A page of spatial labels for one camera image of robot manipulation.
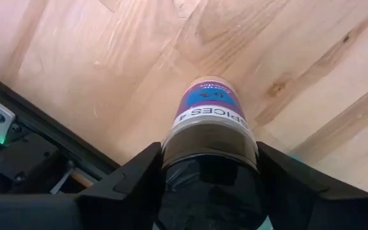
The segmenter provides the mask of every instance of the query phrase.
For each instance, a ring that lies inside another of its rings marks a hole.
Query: wooden table
[[[202,75],[258,140],[368,191],[368,0],[0,0],[0,80],[120,164]]]

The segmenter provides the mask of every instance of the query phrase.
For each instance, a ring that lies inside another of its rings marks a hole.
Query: purple label
[[[234,91],[220,82],[204,81],[189,88],[181,99],[177,116],[200,105],[216,105],[231,109],[245,119]]]

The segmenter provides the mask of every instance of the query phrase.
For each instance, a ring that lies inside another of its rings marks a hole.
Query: white label
[[[217,105],[200,105],[188,109],[177,116],[172,127],[174,128],[187,119],[196,118],[199,116],[216,116],[220,118],[226,118],[232,122],[239,124],[241,127],[245,128],[249,132],[247,122],[238,113],[232,111],[231,109],[227,109],[225,107]]]

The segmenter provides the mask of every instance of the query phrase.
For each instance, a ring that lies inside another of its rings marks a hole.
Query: wood grain
[[[203,75],[257,140],[368,191],[368,1],[0,0],[0,80],[120,164]]]

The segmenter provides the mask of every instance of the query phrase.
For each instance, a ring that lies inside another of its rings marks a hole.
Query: wooden surface
[[[202,75],[258,140],[368,191],[368,0],[0,0],[0,80],[120,164]]]

